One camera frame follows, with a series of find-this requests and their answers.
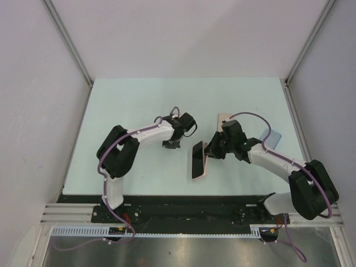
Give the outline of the gold pink smartphone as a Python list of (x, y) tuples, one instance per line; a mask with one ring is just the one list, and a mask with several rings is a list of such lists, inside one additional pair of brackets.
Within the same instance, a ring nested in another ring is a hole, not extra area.
[(217, 117), (217, 131), (218, 132), (222, 132), (222, 125), (224, 123), (224, 121), (230, 121), (230, 117), (232, 116), (232, 114), (228, 114), (228, 113), (220, 113), (218, 114)]

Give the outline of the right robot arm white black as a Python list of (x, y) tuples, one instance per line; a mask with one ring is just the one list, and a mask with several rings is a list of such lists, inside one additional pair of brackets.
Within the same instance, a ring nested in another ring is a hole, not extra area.
[(261, 140), (247, 138), (236, 120), (224, 122), (222, 130), (215, 132), (204, 153), (212, 159), (224, 159), (233, 154), (239, 161), (262, 167), (283, 179), (290, 191), (271, 193), (257, 208), (257, 218), (270, 223), (279, 214), (296, 212), (307, 220), (332, 216), (332, 205), (339, 194), (325, 168), (318, 160), (310, 162), (290, 159), (267, 147)]

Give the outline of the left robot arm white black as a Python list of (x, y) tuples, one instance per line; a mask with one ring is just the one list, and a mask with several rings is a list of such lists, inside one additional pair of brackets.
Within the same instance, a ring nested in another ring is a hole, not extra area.
[(196, 131), (197, 123), (185, 112), (181, 116), (173, 113), (158, 116), (152, 124), (135, 130), (117, 125), (110, 131), (96, 154), (97, 172), (103, 176), (105, 218), (113, 223), (122, 218), (123, 180), (131, 170), (139, 149), (158, 142), (164, 148), (177, 149), (190, 130)]

